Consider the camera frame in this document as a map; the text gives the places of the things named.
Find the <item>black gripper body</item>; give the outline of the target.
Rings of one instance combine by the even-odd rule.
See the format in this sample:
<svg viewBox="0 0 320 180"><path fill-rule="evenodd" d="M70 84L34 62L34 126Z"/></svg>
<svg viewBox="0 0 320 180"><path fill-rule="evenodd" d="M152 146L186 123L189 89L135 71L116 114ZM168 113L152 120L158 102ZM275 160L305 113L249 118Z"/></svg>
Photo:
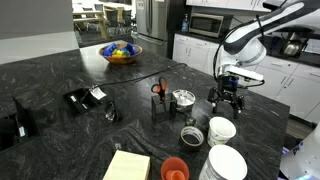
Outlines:
<svg viewBox="0 0 320 180"><path fill-rule="evenodd" d="M236 76L219 76L218 95L223 100L232 100L236 96L238 80Z"/></svg>

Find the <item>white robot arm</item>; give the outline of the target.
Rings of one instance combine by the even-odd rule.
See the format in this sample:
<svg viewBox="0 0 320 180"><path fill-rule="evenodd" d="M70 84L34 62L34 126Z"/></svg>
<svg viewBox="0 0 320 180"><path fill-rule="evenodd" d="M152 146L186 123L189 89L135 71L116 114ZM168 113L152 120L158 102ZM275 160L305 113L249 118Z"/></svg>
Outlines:
<svg viewBox="0 0 320 180"><path fill-rule="evenodd" d="M319 0L296 0L231 29L223 37L213 59L213 77L218 83L208 96L213 111L217 110L219 101L228 102L233 108L233 118L237 119L245 108L244 97L236 94L239 78L259 81L259 85L265 83L261 74L245 69L258 64L266 56L267 50L259 38L291 26L316 30L319 16Z"/></svg>

